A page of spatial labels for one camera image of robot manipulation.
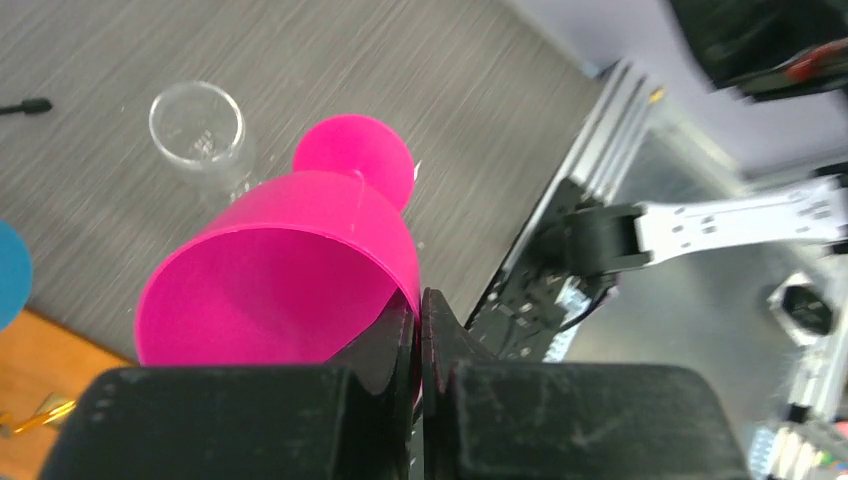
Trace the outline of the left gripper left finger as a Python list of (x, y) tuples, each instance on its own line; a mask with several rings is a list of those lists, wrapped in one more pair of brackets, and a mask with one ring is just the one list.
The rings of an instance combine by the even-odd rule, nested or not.
[(123, 367), (62, 426), (43, 479), (405, 479), (416, 322), (401, 295), (329, 361)]

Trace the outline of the black yellow tripod stand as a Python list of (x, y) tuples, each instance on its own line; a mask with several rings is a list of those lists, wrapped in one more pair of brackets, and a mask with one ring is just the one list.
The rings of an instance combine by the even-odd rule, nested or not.
[(28, 98), (21, 100), (17, 104), (3, 105), (0, 108), (0, 115), (40, 115), (51, 111), (53, 108), (52, 102), (44, 97)]

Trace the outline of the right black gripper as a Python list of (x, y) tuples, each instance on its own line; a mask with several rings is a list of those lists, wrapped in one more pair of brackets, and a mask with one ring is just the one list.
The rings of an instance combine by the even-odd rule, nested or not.
[(845, 1), (668, 1), (716, 90), (753, 102), (847, 94)]

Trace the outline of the orange wooden rack base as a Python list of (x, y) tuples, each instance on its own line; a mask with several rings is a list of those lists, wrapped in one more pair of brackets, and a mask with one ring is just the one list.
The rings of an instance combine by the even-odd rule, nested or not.
[[(15, 420), (25, 419), (51, 393), (77, 400), (98, 375), (131, 364), (24, 310), (1, 332), (1, 413), (8, 412)], [(58, 430), (42, 426), (10, 438), (1, 436), (1, 477), (36, 478)]]

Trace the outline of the clear wine glass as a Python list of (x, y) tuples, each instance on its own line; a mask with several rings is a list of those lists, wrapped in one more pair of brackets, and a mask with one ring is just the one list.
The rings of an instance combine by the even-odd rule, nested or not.
[(260, 183), (245, 117), (217, 85), (185, 81), (164, 89), (151, 103), (148, 128), (181, 180), (210, 201), (230, 204)]

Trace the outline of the blue plastic wine glass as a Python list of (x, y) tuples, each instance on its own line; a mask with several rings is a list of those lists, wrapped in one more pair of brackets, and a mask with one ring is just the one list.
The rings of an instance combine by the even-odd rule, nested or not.
[(1, 222), (1, 330), (25, 308), (33, 283), (33, 265), (22, 237)]

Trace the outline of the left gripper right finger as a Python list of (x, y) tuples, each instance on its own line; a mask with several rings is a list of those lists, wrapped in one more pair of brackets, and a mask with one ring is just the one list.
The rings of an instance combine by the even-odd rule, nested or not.
[(672, 365), (498, 360), (421, 299), (428, 479), (746, 479), (709, 384)]

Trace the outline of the magenta plastic wine glass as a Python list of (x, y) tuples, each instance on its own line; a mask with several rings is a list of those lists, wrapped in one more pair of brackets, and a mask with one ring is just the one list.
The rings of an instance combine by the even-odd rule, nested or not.
[(395, 295), (420, 311), (402, 212), (414, 160), (382, 121), (311, 127), (289, 173), (251, 189), (153, 271), (135, 314), (145, 366), (322, 363)]

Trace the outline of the slotted metal rail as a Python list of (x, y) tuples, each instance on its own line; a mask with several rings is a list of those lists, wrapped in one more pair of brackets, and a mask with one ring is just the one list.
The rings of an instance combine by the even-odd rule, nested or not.
[(630, 170), (664, 89), (628, 60), (609, 67), (602, 79), (600, 97), (567, 155), (565, 176), (609, 203)]

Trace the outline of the black base frame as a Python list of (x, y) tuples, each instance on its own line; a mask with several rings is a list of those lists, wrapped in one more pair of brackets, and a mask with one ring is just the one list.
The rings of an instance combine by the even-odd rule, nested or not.
[(600, 203), (564, 179), (539, 202), (541, 215), (522, 232), (478, 300), (466, 329), (503, 360), (562, 363), (583, 320), (616, 294), (618, 276), (580, 277), (558, 255), (556, 233), (564, 217)]

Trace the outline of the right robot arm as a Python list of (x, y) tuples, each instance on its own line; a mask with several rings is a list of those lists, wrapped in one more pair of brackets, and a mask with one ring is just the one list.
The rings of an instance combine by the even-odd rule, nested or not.
[[(674, 1), (671, 12), (718, 90), (757, 102), (847, 89), (847, 7), (837, 1)], [(537, 238), (555, 264), (591, 278), (686, 254), (808, 241), (847, 250), (847, 166), (763, 193), (688, 204), (593, 204)]]

